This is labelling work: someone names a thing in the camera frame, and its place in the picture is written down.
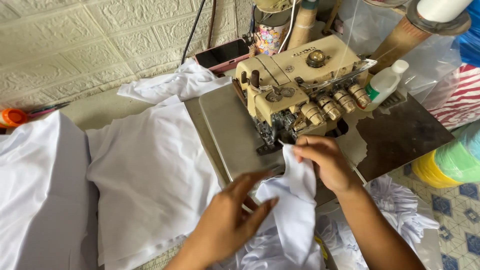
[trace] folded white fabric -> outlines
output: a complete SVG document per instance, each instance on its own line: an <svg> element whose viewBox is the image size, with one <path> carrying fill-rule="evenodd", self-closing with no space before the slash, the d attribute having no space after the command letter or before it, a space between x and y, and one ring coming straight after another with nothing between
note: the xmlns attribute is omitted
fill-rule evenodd
<svg viewBox="0 0 480 270"><path fill-rule="evenodd" d="M438 229L439 223L430 211L417 211L419 199L407 187L396 184L388 175L371 182L370 194L388 223L415 251L424 229ZM330 250L339 270L367 270L353 233L346 222L338 222L329 215L320 215L316 230Z"/></svg>
<svg viewBox="0 0 480 270"><path fill-rule="evenodd" d="M106 270L133 269L181 242L220 191L183 103L86 132L87 178L100 190L98 264Z"/></svg>
<svg viewBox="0 0 480 270"><path fill-rule="evenodd" d="M85 133L60 112L0 138L0 269L96 267Z"/></svg>
<svg viewBox="0 0 480 270"><path fill-rule="evenodd" d="M230 76L218 78L190 58L174 73L123 84L117 94L158 104L172 95L177 95L184 101L231 83Z"/></svg>
<svg viewBox="0 0 480 270"><path fill-rule="evenodd" d="M316 181L312 161L296 162L292 145L284 145L285 174L263 181L260 200L278 196L278 204L257 234L234 257L213 270L322 270L320 246L313 238Z"/></svg>

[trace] right hand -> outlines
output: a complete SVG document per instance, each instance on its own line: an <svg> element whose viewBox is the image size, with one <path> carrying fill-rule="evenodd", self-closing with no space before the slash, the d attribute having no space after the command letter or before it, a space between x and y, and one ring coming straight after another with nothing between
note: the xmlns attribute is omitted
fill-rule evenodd
<svg viewBox="0 0 480 270"><path fill-rule="evenodd" d="M317 175L324 185L339 195L361 186L360 178L352 172L340 147L333 138L301 135L293 147L298 162L311 159L318 165Z"/></svg>

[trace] red and white striped bag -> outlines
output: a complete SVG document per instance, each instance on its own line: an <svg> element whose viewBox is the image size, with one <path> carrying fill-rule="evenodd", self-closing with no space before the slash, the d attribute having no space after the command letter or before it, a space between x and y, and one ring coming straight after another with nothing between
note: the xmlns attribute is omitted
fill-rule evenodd
<svg viewBox="0 0 480 270"><path fill-rule="evenodd" d="M447 129L480 119L480 68L464 64L455 77L459 85L440 108L429 110Z"/></svg>

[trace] white fabric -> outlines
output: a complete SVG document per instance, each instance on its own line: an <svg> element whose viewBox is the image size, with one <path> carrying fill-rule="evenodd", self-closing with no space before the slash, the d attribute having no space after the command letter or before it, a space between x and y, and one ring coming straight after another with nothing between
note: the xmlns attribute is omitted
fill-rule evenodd
<svg viewBox="0 0 480 270"><path fill-rule="evenodd" d="M100 190L98 264L106 270L133 269L182 241L220 191L183 103L86 132L87 178Z"/></svg>
<svg viewBox="0 0 480 270"><path fill-rule="evenodd" d="M85 133L54 112L0 138L0 269L96 267Z"/></svg>
<svg viewBox="0 0 480 270"><path fill-rule="evenodd" d="M182 101L196 98L231 82L230 76L218 78L190 58L174 73L123 84L117 94L158 104L172 95L178 95Z"/></svg>
<svg viewBox="0 0 480 270"><path fill-rule="evenodd" d="M418 209L418 197L407 187L393 183L388 175L371 182L370 194L388 223L415 252L415 244L420 243L423 230L439 228L431 210ZM330 250L338 270L367 270L365 259L348 224L331 217L330 214L320 215L316 230Z"/></svg>
<svg viewBox="0 0 480 270"><path fill-rule="evenodd" d="M285 174L263 181L260 200L278 196L278 204L256 236L234 257L213 270L323 270L320 246L314 241L316 181L311 160L298 163L292 145L284 145Z"/></svg>

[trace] cartoon print container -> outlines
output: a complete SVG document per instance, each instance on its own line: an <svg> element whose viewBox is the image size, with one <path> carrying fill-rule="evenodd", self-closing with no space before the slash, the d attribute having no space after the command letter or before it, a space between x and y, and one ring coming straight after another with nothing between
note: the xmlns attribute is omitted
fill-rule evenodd
<svg viewBox="0 0 480 270"><path fill-rule="evenodd" d="M290 14L290 9L278 13L264 13L255 7L253 40L256 55L264 53L272 56L279 53L278 50L290 27Z"/></svg>

